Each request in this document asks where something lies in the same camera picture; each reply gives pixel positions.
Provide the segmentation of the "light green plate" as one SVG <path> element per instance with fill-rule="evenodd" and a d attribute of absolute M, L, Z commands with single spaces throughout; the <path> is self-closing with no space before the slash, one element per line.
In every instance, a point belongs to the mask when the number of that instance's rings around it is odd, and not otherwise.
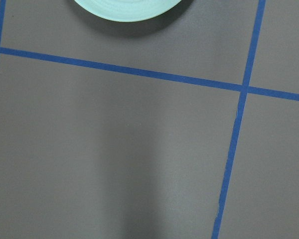
<path fill-rule="evenodd" d="M 116 22 L 138 22 L 159 16 L 179 0 L 76 0 L 79 6 L 100 18 Z"/>

